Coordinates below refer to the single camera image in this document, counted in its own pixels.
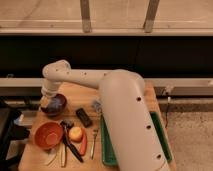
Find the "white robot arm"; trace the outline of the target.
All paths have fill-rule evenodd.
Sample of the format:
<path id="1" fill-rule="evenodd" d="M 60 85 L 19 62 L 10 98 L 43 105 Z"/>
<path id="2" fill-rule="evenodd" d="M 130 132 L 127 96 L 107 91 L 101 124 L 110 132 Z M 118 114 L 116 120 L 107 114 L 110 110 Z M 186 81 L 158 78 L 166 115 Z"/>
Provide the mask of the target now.
<path id="1" fill-rule="evenodd" d="M 145 82 L 124 69 L 73 69 L 65 60 L 42 70 L 42 95 L 51 99 L 63 82 L 95 88 L 120 171 L 170 171 L 148 106 Z"/>

